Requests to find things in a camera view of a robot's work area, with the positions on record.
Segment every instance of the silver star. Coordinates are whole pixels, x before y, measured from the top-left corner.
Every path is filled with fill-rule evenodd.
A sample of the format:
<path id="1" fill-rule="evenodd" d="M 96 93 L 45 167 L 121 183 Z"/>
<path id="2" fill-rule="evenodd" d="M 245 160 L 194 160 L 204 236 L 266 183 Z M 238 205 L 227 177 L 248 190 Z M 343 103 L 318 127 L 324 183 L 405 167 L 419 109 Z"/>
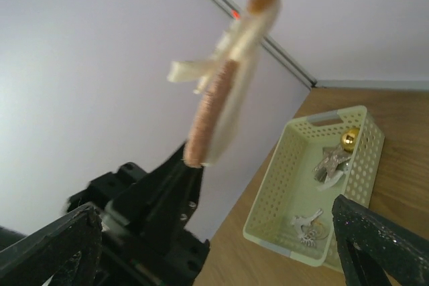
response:
<path id="1" fill-rule="evenodd" d="M 327 176 L 332 177 L 336 170 L 336 167 L 342 162 L 350 160 L 351 154 L 344 151 L 341 144 L 338 144 L 336 147 L 324 147 L 323 148 L 323 159 L 322 161 L 314 168 L 314 172 L 317 172 L 323 168 L 326 169 Z"/>

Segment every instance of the plastic basket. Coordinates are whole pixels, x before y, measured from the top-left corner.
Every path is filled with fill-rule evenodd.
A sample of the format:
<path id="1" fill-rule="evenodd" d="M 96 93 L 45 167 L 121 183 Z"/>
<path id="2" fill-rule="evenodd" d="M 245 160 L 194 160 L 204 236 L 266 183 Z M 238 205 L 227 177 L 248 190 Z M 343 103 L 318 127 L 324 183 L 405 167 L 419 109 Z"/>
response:
<path id="1" fill-rule="evenodd" d="M 330 125 L 319 125 L 328 121 Z M 353 127 L 360 131 L 349 170 L 335 186 L 319 192 L 313 169 L 322 159 L 322 148 L 339 144 L 341 134 Z M 383 142 L 384 134 L 364 106 L 291 120 L 247 217 L 244 237 L 307 265 L 343 271 L 336 249 L 332 205 L 339 194 L 344 194 L 368 207 Z M 318 220 L 328 235 L 318 240 L 315 248 L 307 247 L 298 240 L 290 222 L 294 215 L 311 216 L 318 208 L 324 210 Z"/>

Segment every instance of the basket handle hole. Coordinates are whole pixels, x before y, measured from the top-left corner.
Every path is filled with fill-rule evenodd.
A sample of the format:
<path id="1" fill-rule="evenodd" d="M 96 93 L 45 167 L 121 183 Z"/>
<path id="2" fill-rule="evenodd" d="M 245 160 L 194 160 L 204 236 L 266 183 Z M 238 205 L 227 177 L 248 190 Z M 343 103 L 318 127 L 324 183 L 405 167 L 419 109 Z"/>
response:
<path id="1" fill-rule="evenodd" d="M 333 119 L 325 119 L 320 121 L 309 121 L 309 123 L 313 127 L 325 127 L 327 125 L 336 125 L 336 124 L 343 124 L 343 120 L 340 117 L 334 117 Z"/>

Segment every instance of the gold ornament ball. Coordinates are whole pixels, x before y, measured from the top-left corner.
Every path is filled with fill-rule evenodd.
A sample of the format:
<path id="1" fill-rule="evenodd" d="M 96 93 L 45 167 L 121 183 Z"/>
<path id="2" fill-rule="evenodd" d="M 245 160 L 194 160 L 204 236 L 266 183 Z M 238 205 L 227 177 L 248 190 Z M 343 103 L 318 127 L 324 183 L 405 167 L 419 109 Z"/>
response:
<path id="1" fill-rule="evenodd" d="M 357 142 L 357 135 L 359 134 L 359 128 L 349 129 L 341 135 L 341 146 L 347 152 L 353 152 Z"/>

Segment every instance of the white wall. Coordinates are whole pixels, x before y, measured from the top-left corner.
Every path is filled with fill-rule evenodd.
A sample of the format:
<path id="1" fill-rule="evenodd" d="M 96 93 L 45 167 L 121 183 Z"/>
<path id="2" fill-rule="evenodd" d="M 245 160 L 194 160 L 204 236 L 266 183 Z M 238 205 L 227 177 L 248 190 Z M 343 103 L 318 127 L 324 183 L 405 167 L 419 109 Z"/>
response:
<path id="1" fill-rule="evenodd" d="M 172 59 L 203 58 L 229 24 L 209 0 L 0 0 L 0 225 L 31 233 L 88 181 L 153 170 L 187 135 L 198 96 Z M 210 237 L 308 90 L 264 54 L 242 131 L 208 169 L 191 231 Z"/>
<path id="2" fill-rule="evenodd" d="M 429 81 L 428 0 L 284 0 L 271 36 L 317 80 Z"/>

